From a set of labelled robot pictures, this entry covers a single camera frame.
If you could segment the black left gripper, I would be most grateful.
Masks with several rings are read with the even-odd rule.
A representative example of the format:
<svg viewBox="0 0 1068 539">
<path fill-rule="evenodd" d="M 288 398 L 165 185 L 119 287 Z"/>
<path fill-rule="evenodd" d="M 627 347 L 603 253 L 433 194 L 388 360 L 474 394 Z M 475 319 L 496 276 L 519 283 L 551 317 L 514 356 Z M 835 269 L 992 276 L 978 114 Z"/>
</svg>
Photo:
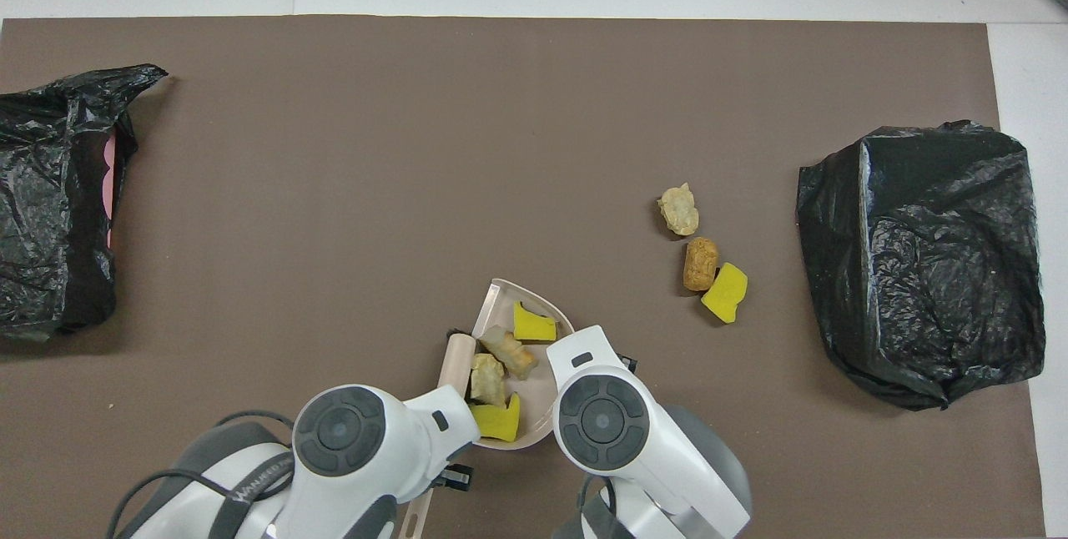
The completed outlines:
<svg viewBox="0 0 1068 539">
<path fill-rule="evenodd" d="M 431 489 L 446 488 L 459 492 L 469 492 L 473 481 L 474 470 L 464 464 L 449 464 L 431 482 Z"/>
</svg>

